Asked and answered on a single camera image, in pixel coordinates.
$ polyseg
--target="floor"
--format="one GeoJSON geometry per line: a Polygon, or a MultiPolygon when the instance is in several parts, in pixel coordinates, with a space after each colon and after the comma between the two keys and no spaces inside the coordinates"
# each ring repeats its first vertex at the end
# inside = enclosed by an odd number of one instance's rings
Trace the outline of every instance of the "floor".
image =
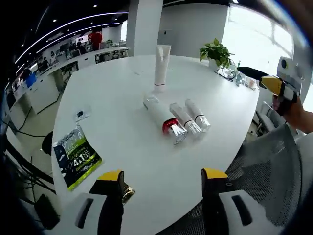
{"type": "MultiPolygon", "coordinates": [[[[23,126],[21,131],[30,133],[33,135],[47,135],[49,132],[51,132],[54,127],[54,120],[56,118],[56,114],[58,111],[61,97],[62,95],[58,98],[58,101],[56,103],[44,109],[39,114],[35,114],[33,110],[31,110],[25,122],[25,125],[23,126]]],[[[256,129],[257,129],[257,126],[254,123],[251,123],[245,142],[249,142],[249,141],[253,141],[257,139],[257,135],[255,133],[256,129]]],[[[27,146],[27,149],[29,150],[30,155],[32,156],[32,159],[28,159],[28,160],[31,161],[35,167],[37,167],[38,169],[40,169],[47,175],[52,176],[51,156],[41,151],[41,144],[42,144],[43,138],[34,138],[34,137],[26,136],[21,133],[17,133],[16,136],[24,146],[27,146]]],[[[45,183],[51,189],[54,189],[53,185],[49,184],[48,182],[45,182],[45,183]]],[[[56,213],[58,215],[61,215],[62,210],[60,207],[58,197],[54,193],[50,192],[49,190],[41,186],[35,185],[34,186],[35,200],[38,200],[41,194],[45,194],[50,199],[54,209],[56,210],[56,213]]],[[[33,192],[31,188],[25,189],[25,195],[28,199],[34,201],[34,196],[33,196],[33,192]]]]}

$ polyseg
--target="packet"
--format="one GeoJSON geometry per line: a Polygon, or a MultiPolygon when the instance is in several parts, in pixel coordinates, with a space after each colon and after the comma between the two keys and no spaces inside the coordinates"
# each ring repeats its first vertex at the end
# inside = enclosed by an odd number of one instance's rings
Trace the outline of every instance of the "packet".
{"type": "Polygon", "coordinates": [[[52,147],[68,190],[77,187],[102,161],[78,124],[52,147]]]}

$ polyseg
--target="white squeeze tube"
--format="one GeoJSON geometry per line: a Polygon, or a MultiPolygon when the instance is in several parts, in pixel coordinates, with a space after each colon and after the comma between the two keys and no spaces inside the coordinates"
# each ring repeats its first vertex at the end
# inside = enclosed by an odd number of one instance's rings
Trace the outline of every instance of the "white squeeze tube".
{"type": "Polygon", "coordinates": [[[191,101],[191,99],[187,99],[185,101],[185,105],[188,113],[195,123],[202,129],[202,131],[206,132],[210,128],[211,124],[208,122],[203,112],[195,105],[194,102],[191,101]]]}
{"type": "Polygon", "coordinates": [[[168,110],[168,107],[162,104],[154,95],[146,94],[143,99],[143,105],[158,128],[164,134],[171,136],[173,144],[177,144],[185,139],[187,130],[179,124],[177,118],[168,110]]]}
{"type": "Polygon", "coordinates": [[[156,92],[165,90],[166,72],[170,59],[171,45],[157,45],[156,47],[156,70],[155,88],[156,92]]]}
{"type": "Polygon", "coordinates": [[[200,137],[202,130],[182,107],[177,103],[173,103],[170,104],[170,111],[178,119],[181,125],[187,129],[192,138],[198,139],[200,137]]]}

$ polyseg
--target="clear bottle cap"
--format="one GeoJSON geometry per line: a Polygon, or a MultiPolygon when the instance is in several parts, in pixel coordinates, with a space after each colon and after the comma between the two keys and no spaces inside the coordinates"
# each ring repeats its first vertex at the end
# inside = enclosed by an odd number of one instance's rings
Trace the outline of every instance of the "clear bottle cap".
{"type": "Polygon", "coordinates": [[[194,139],[198,139],[202,133],[200,127],[192,120],[185,124],[185,128],[187,129],[189,135],[194,139]]]}
{"type": "Polygon", "coordinates": [[[211,127],[211,124],[208,122],[204,115],[198,116],[195,122],[203,132],[206,132],[211,127]]]}
{"type": "Polygon", "coordinates": [[[172,139],[174,139],[174,144],[178,144],[182,142],[186,138],[187,130],[182,127],[178,126],[177,124],[173,124],[168,128],[168,132],[172,139]]]}

